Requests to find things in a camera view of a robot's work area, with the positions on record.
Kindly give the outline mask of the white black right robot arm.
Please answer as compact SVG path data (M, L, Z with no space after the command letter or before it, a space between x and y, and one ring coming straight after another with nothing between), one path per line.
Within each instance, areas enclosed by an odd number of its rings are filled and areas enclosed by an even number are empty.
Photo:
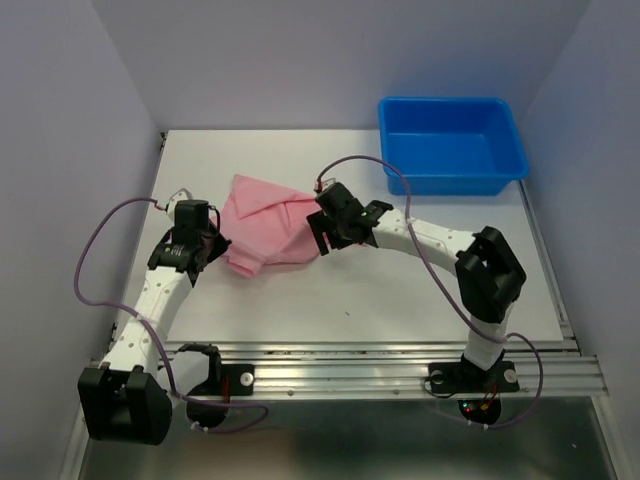
M368 245L423 261L469 329L461 381L472 390L491 384L510 312L527 280L503 234L489 226L470 232L416 219L410 199L403 209L379 200L364 205L340 182L319 185L315 202L319 211L307 222L321 255Z

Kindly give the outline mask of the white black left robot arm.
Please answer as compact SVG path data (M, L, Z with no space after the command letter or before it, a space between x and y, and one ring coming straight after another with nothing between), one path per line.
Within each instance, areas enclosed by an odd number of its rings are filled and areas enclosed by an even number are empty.
M162 206L172 227L155 246L141 293L125 326L96 367L85 368L78 392L93 440L158 445L171 425L173 405L157 381L164 343L201 272L231 242L211 221L213 207L181 189Z

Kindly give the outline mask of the pink t-shirt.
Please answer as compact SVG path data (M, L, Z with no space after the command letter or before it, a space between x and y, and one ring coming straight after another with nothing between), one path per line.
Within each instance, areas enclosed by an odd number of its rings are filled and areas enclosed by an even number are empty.
M254 277L265 266L312 262L320 252L307 217L318 211L309 194L236 174L221 211L227 265Z

